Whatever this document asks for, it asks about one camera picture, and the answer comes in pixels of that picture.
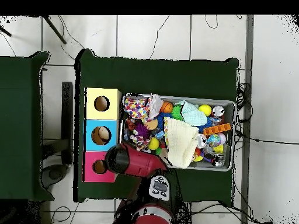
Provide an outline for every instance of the hole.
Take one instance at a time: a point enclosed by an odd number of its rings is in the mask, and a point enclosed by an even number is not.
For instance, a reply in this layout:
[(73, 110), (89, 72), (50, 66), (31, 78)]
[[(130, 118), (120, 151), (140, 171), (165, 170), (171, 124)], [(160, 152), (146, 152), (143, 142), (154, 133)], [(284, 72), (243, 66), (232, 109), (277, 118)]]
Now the hole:
[(97, 145), (105, 145), (111, 139), (111, 132), (105, 126), (96, 127), (91, 133), (91, 139)]
[(97, 160), (92, 165), (92, 170), (97, 174), (102, 174), (102, 173), (105, 173), (107, 171), (107, 167), (106, 167), (105, 162), (103, 160)]
[(95, 109), (97, 111), (107, 111), (110, 106), (110, 102), (106, 96), (99, 96), (95, 99)]

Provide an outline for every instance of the metal tray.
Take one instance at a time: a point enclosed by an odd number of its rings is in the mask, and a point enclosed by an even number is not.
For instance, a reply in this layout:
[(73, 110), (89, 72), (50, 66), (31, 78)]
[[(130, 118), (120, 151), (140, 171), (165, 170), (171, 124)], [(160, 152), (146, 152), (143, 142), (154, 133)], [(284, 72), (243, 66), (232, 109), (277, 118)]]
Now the metal tray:
[[(123, 130), (125, 128), (125, 120), (124, 118), (124, 101), (126, 97), (130, 97), (132, 99), (144, 99), (149, 98), (150, 94), (125, 94), (123, 95), (121, 101), (121, 109), (120, 109), (120, 142), (123, 140)], [(237, 106), (233, 101), (229, 100), (209, 100), (209, 99), (197, 99), (197, 98), (187, 98), (187, 97), (172, 97), (172, 96), (160, 96), (160, 98), (164, 101), (177, 103), (181, 100), (185, 100), (192, 104), (202, 105), (208, 104), (213, 108), (214, 106), (223, 106), (225, 110), (224, 114), (224, 123), (230, 123), (231, 130), (224, 132), (227, 137), (227, 141), (224, 144), (223, 155), (224, 155), (224, 165), (223, 166), (213, 166), (211, 163), (207, 161), (200, 162), (191, 162), (191, 164), (186, 169), (195, 169), (195, 170), (212, 170), (212, 171), (220, 171), (226, 172), (232, 168), (233, 158), (234, 158), (234, 138), (235, 138), (235, 123), (237, 116)]]

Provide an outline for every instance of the green table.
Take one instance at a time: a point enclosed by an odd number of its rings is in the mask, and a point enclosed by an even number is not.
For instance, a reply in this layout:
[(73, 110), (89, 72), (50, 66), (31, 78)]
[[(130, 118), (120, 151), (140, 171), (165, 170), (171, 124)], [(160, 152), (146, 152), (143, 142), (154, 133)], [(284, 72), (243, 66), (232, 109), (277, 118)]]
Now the green table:
[[(81, 50), (75, 61), (74, 200), (126, 198), (137, 178), (119, 174), (115, 183), (82, 182), (84, 88), (117, 88), (122, 93), (232, 100), (238, 60), (225, 62), (98, 58)], [(183, 200), (222, 201), (231, 206), (232, 172), (177, 169)]]
[(40, 77), (48, 57), (0, 57), (0, 199), (53, 199), (40, 184)]

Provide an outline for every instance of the white towel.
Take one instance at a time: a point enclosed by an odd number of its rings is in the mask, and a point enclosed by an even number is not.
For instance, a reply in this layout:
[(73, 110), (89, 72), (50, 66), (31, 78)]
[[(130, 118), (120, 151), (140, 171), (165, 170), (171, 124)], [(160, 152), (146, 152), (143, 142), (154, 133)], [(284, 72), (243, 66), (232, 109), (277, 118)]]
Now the white towel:
[(174, 167), (187, 168), (198, 144), (199, 129), (186, 122), (164, 117), (164, 132), (169, 162)]

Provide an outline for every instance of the blue cloth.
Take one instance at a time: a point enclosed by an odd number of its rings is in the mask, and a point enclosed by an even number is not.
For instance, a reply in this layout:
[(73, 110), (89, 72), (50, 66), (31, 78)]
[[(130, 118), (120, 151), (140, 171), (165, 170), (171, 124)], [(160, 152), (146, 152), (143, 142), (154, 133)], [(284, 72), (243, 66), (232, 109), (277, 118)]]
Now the blue cloth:
[(207, 117), (207, 123), (205, 125), (201, 125), (201, 126), (197, 126), (197, 128), (199, 129), (199, 133), (203, 133), (203, 129), (208, 128), (208, 127), (212, 127), (212, 120), (211, 118)]
[(164, 117), (173, 118), (171, 113), (159, 113), (159, 115), (157, 116), (157, 120), (158, 128), (160, 129), (160, 131), (164, 131)]
[(181, 105), (182, 116), (184, 121), (192, 126), (201, 126), (207, 123), (207, 116), (199, 110), (198, 105), (193, 105), (185, 100), (175, 103), (175, 105)]

